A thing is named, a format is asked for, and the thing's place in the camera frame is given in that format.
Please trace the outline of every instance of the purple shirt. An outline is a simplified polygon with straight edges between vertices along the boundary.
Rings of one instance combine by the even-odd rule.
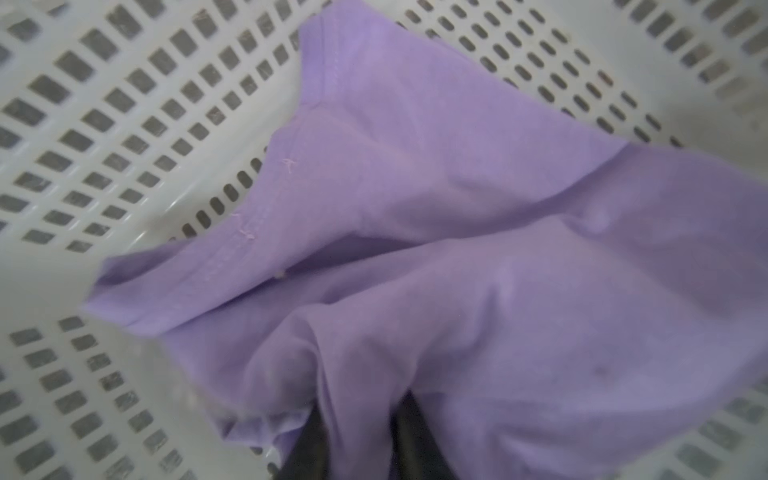
[[[768,191],[533,101],[357,0],[237,213],[107,262],[86,309],[159,336],[273,441],[317,398],[333,477],[383,480],[407,389],[460,478],[594,478],[768,365]]]

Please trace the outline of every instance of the garment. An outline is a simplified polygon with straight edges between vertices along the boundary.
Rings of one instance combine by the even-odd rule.
[[[595,478],[766,371],[768,191],[612,137],[358,0],[300,31],[301,103],[237,212],[109,260],[85,308],[159,337],[268,442],[317,399],[387,478],[406,390],[459,478]]]

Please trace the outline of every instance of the laundry basket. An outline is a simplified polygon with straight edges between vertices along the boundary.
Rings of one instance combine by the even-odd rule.
[[[768,177],[763,0],[374,3],[563,114]],[[105,256],[203,233],[258,188],[297,103],[296,30],[324,5],[0,0],[0,478],[274,472],[153,346],[77,308]],[[615,476],[768,478],[766,408],[768,381]]]

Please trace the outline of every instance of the basket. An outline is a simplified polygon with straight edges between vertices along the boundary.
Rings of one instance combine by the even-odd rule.
[[[761,0],[372,0],[579,121],[768,178]],[[174,398],[157,348],[79,316],[110,254],[193,237],[254,185],[323,0],[0,2],[0,477],[269,478]],[[615,478],[768,475],[768,380]]]

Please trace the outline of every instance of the perforated plastic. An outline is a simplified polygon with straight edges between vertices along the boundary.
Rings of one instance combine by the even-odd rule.
[[[373,0],[511,87],[768,177],[760,0]],[[0,476],[268,478],[164,362],[77,305],[106,255],[203,233],[257,186],[321,0],[0,2]],[[622,478],[768,475],[768,381]]]

